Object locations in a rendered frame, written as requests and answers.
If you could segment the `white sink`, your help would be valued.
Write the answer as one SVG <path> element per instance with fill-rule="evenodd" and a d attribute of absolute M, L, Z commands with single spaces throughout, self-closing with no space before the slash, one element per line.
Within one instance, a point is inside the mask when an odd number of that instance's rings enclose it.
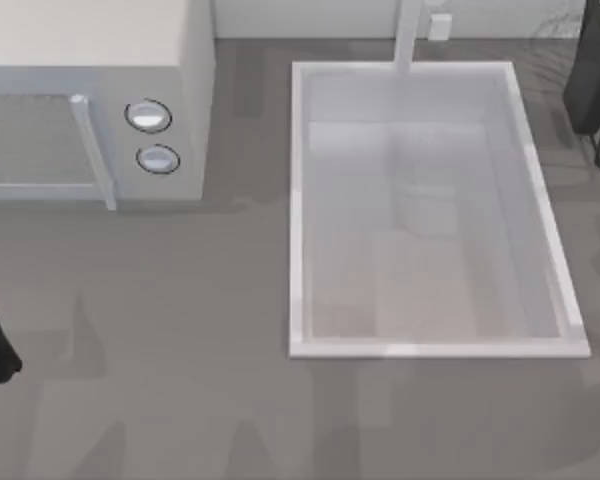
<path fill-rule="evenodd" d="M 587 358 L 509 61 L 296 61 L 293 358 Z"/>

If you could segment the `small round microwave knob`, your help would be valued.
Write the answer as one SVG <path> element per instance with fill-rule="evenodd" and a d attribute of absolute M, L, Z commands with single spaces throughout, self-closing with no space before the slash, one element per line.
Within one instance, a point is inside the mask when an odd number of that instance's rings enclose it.
<path fill-rule="evenodd" d="M 177 171 L 181 165 L 178 153 L 162 144 L 138 149 L 135 159 L 140 168 L 154 175 L 169 175 Z"/>

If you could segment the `pale microwave oven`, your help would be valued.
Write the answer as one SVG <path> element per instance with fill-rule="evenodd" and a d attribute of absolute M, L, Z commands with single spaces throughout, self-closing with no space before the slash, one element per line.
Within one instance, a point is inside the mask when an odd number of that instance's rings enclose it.
<path fill-rule="evenodd" d="M 201 198 L 215 66 L 210 0 L 0 0 L 0 95 L 87 96 L 117 208 Z M 127 123 L 125 106 L 143 99 L 171 111 L 167 130 Z M 138 166 L 154 144 L 178 153 L 177 171 Z"/>

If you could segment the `large round microwave knob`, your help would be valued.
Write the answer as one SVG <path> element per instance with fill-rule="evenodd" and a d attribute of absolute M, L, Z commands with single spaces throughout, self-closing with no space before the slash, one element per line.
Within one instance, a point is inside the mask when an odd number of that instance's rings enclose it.
<path fill-rule="evenodd" d="M 171 111 L 163 103 L 153 99 L 127 104 L 124 117 L 132 128 L 146 134 L 167 130 L 173 120 Z"/>

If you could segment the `tall white tap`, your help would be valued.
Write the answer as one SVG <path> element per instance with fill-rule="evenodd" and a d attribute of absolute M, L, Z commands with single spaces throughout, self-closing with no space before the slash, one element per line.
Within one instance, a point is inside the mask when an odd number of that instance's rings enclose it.
<path fill-rule="evenodd" d="M 400 76 L 411 67 L 423 0 L 399 0 L 393 65 Z"/>

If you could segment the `microwave oven door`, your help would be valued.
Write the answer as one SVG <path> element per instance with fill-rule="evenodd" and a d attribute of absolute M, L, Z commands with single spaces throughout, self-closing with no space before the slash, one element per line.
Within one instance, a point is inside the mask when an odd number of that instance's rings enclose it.
<path fill-rule="evenodd" d="M 70 96 L 0 95 L 0 202 L 104 203 Z"/>

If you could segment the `white wall socket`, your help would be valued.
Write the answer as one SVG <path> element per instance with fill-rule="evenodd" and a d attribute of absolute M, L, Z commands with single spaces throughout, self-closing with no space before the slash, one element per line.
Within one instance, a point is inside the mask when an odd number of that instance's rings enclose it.
<path fill-rule="evenodd" d="M 434 13 L 430 17 L 427 39 L 442 42 L 450 39 L 453 16 L 450 13 Z"/>

